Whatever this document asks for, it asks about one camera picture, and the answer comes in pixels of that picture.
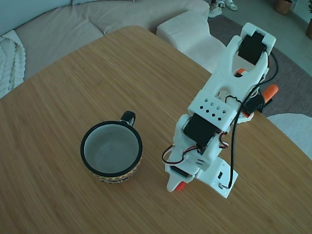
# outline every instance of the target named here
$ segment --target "mug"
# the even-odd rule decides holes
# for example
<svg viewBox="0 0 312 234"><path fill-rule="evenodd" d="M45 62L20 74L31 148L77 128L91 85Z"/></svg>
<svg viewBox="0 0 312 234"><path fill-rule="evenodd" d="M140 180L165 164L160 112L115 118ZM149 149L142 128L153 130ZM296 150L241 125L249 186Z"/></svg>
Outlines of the mug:
<svg viewBox="0 0 312 234"><path fill-rule="evenodd" d="M142 140L133 128L136 115L126 111L120 121L93 126L82 139L80 154L85 166L100 180L120 183L138 169Z"/></svg>

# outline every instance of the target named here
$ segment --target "robotic arm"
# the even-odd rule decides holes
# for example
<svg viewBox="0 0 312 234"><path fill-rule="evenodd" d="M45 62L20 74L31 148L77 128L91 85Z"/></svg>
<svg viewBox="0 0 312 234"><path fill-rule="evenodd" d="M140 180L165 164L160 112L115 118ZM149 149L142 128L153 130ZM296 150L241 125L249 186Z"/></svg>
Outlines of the robotic arm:
<svg viewBox="0 0 312 234"><path fill-rule="evenodd" d="M242 101L251 89L265 79L269 54L276 39L267 32L247 23L240 36L234 36L219 58L215 72L198 92L188 114L178 120L174 144L163 154L171 153L165 162L169 173L168 191L181 183L198 179L227 198L232 187L230 165L219 158L222 136L231 129ZM250 121L253 113L239 113L238 123ZM233 173L232 184L237 179Z"/></svg>

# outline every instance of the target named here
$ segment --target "person's foot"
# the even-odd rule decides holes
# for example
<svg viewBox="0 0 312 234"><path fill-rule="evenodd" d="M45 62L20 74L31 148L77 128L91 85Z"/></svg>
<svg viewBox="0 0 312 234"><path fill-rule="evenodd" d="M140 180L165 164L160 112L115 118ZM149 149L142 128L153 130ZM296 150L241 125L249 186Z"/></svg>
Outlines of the person's foot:
<svg viewBox="0 0 312 234"><path fill-rule="evenodd" d="M210 5L209 15L208 18L214 18L220 16L222 14L221 7L219 7L216 3L212 3Z"/></svg>
<svg viewBox="0 0 312 234"><path fill-rule="evenodd" d="M237 6L233 3L232 0L225 0L225 5L232 11L237 11Z"/></svg>
<svg viewBox="0 0 312 234"><path fill-rule="evenodd" d="M225 7L225 3L224 3L223 0L216 0L216 4L217 4L220 8Z"/></svg>

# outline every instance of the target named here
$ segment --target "rug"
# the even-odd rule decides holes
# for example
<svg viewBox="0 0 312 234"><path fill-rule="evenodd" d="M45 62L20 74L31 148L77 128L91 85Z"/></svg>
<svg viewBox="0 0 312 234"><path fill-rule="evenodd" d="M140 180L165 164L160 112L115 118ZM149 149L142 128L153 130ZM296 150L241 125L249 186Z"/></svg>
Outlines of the rug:
<svg viewBox="0 0 312 234"><path fill-rule="evenodd" d="M242 26L224 16L209 19L208 23L211 35L225 45L242 29ZM312 117L312 77L279 50L273 49L273 53L278 61L279 73L271 83L276 84L279 91L264 108L263 114L295 113ZM274 72L275 64L271 62L267 78L272 77Z"/></svg>

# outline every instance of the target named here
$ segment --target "sofa cushion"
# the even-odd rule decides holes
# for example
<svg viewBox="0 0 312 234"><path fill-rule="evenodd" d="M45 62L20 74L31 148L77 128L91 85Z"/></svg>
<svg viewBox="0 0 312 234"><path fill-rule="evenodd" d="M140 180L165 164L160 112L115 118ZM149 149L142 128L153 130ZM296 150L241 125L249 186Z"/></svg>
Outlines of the sofa cushion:
<svg viewBox="0 0 312 234"><path fill-rule="evenodd" d="M25 79L103 36L72 6L45 13L15 31L26 50Z"/></svg>
<svg viewBox="0 0 312 234"><path fill-rule="evenodd" d="M106 1L106 0L72 0L72 5L82 4L82 3L91 2L91 1Z"/></svg>
<svg viewBox="0 0 312 234"><path fill-rule="evenodd" d="M156 32L158 25L183 12L196 11L206 18L209 13L209 4L203 0L109 0L74 7L105 35L129 25Z"/></svg>
<svg viewBox="0 0 312 234"><path fill-rule="evenodd" d="M71 0L0 0L0 36Z"/></svg>

